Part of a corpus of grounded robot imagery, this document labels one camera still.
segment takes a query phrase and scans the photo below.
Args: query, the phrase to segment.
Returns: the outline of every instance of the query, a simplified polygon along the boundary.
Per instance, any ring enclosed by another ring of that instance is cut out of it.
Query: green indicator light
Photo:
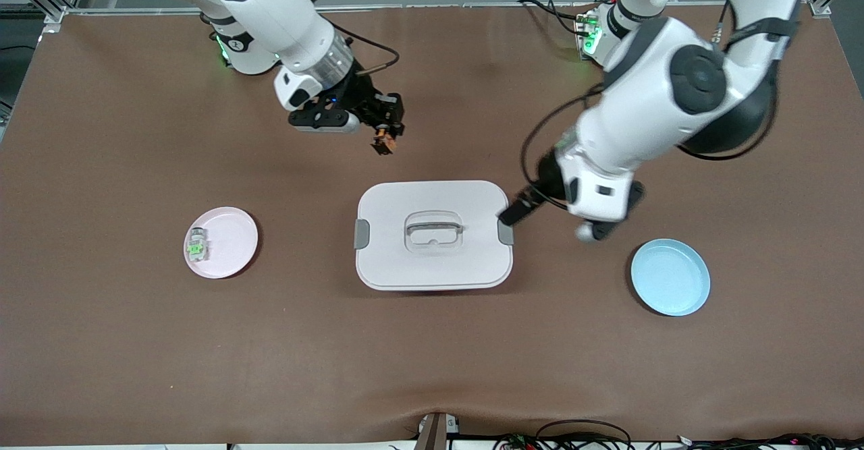
[[[222,43],[222,38],[219,38],[219,35],[216,36],[216,43],[219,44],[219,49],[222,50],[222,59],[228,62],[228,51],[225,50],[225,44]]]
[[[593,29],[593,32],[585,39],[585,53],[594,53],[597,48],[597,40],[602,36],[603,30],[599,26]]]

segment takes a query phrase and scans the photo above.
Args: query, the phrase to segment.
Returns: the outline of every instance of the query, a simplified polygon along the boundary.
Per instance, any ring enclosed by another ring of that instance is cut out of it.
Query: black clamp
[[[759,35],[759,33],[767,33],[768,41],[776,42],[780,40],[781,37],[795,36],[795,32],[797,32],[798,29],[798,22],[791,22],[791,20],[783,20],[776,17],[764,18],[758,22],[750,23],[750,25],[745,26],[744,28],[735,30],[735,32],[729,37],[729,42],[726,44],[726,48],[731,47],[745,38]]]

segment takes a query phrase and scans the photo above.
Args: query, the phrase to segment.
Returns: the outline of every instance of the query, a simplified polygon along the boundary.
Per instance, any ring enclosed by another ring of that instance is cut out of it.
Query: gray latch
[[[501,244],[506,244],[508,246],[513,245],[513,226],[504,225],[501,221],[497,222],[497,240],[501,242]]]
[[[357,219],[354,222],[354,248],[362,250],[369,245],[369,222],[365,219]]]

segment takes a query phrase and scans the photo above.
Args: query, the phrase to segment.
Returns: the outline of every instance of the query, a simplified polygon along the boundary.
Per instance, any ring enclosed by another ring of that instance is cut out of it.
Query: black cable
[[[726,10],[728,10],[728,9],[729,9],[729,0],[726,0],[726,2],[723,3],[723,10],[720,11],[720,19],[718,20],[719,23],[723,23],[723,20],[726,19]]]
[[[502,442],[505,441],[507,441],[507,435],[501,435],[501,437],[497,439],[495,444],[491,446],[491,450],[497,450],[497,446],[499,446]]]
[[[586,447],[587,445],[590,445],[592,443],[601,444],[601,442],[608,442],[615,444],[616,450],[620,450],[620,448],[618,447],[618,443],[626,446],[628,450],[635,450],[635,448],[633,448],[632,446],[632,442],[624,441],[616,437],[609,437],[608,435],[600,434],[599,432],[572,432],[572,434],[560,434],[558,435],[558,437],[550,438],[554,438],[555,441],[585,441],[585,443],[580,444],[578,447],[575,447],[576,449]]]
[[[558,19],[558,23],[560,23],[561,26],[563,26],[565,30],[567,30],[570,33],[573,33],[573,35],[579,35],[580,37],[587,37],[588,36],[587,32],[579,32],[579,31],[567,26],[567,24],[564,23],[564,20],[562,20],[561,14],[558,13],[558,8],[555,8],[555,2],[553,2],[552,0],[549,0],[549,7],[552,8],[552,14],[555,14],[555,18]]]
[[[540,429],[538,429],[536,434],[534,434],[534,438],[540,438],[541,432],[543,432],[544,429],[546,429],[546,428],[552,428],[552,426],[568,425],[568,424],[574,424],[574,423],[600,425],[600,426],[607,426],[608,428],[614,428],[618,432],[621,432],[621,434],[623,434],[624,437],[627,438],[627,440],[626,440],[627,447],[630,449],[633,448],[632,438],[630,437],[630,434],[629,434],[629,432],[627,432],[626,429],[623,429],[623,428],[621,428],[621,426],[615,425],[613,423],[602,422],[601,420],[575,419],[575,420],[558,420],[558,422],[546,423],[546,425],[540,426]]]
[[[717,26],[713,29],[713,35],[711,36],[711,43],[715,44],[716,47],[719,47],[719,43],[723,39],[723,20],[726,19],[726,10],[729,8],[729,0],[726,0],[723,3],[723,10],[720,11],[720,17],[717,19]]]
[[[518,0],[516,1],[516,3],[530,3],[532,5],[537,5],[537,7],[540,7],[540,10],[546,11],[546,13],[557,14],[558,16],[566,20],[576,20],[576,16],[572,16],[569,13],[561,13],[560,11],[556,13],[555,11],[552,11],[551,8],[547,7],[546,5],[542,4],[540,1],[537,0]]]
[[[370,40],[369,38],[365,38],[361,35],[357,35],[357,33],[348,31],[345,28],[342,28],[341,26],[336,25],[336,23],[333,23],[333,22],[330,22],[330,23],[333,25],[333,28],[335,28],[336,30],[339,30],[342,33],[345,33],[345,35],[357,38],[361,42],[365,42],[367,44],[372,45],[373,47],[377,47],[383,51],[389,51],[389,53],[393,54],[393,59],[391,59],[385,63],[381,63],[381,65],[376,65],[374,67],[370,67],[369,69],[364,69],[364,71],[360,71],[357,73],[358,76],[367,76],[370,74],[374,74],[375,72],[383,71],[384,69],[387,69],[389,66],[392,66],[399,61],[399,52],[396,51],[395,49],[393,49],[391,47],[387,47],[387,45],[379,44],[376,41]]]
[[[558,207],[559,209],[567,210],[567,206],[558,202],[556,199],[548,197],[546,194],[543,194],[543,192],[540,192],[540,189],[537,188],[537,180],[532,180],[530,174],[528,174],[528,166],[527,166],[528,148],[530,148],[531,142],[533,142],[534,138],[537,136],[537,133],[539,133],[540,130],[542,130],[543,127],[546,126],[546,124],[552,120],[552,118],[554,118],[556,115],[561,114],[562,111],[564,111],[567,108],[570,108],[573,105],[576,105],[577,103],[583,103],[584,105],[586,105],[587,100],[589,100],[589,97],[597,96],[597,94],[602,93],[602,92],[603,92],[603,84],[595,84],[591,88],[589,88],[589,90],[585,94],[582,94],[581,96],[578,96],[578,97],[574,97],[573,99],[570,99],[567,103],[564,103],[563,105],[558,106],[558,108],[553,109],[552,112],[550,112],[542,120],[540,120],[540,122],[538,122],[537,126],[535,126],[534,129],[531,130],[530,133],[528,133],[528,136],[525,136],[524,142],[522,142],[522,148],[519,151],[519,167],[522,168],[522,176],[524,177],[525,182],[527,182],[528,185],[531,186],[531,189],[534,192],[536,192],[537,195],[540,195],[540,197],[542,197],[543,200],[545,200],[546,202],[549,202],[552,205],[555,205],[555,207]],[[573,421],[574,420],[565,420],[565,422],[573,422]],[[549,423],[549,425],[552,425],[552,426],[556,425],[556,424],[560,424],[560,423],[558,423],[558,422]]]
[[[760,450],[762,447],[775,448],[774,445],[805,445],[809,450],[846,450],[864,447],[864,439],[835,441],[823,434],[783,434],[767,440],[732,439],[726,441],[694,442],[688,450]]]
[[[14,49],[30,49],[31,51],[35,51],[36,47],[31,47],[30,45],[12,45],[12,47],[0,48],[0,51],[10,51]]]

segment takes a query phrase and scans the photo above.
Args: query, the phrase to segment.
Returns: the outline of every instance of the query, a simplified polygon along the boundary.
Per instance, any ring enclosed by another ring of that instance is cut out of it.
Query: blue plate
[[[674,239],[655,239],[633,256],[630,278],[636,293],[663,315],[697,311],[711,291],[711,278],[699,253]]]

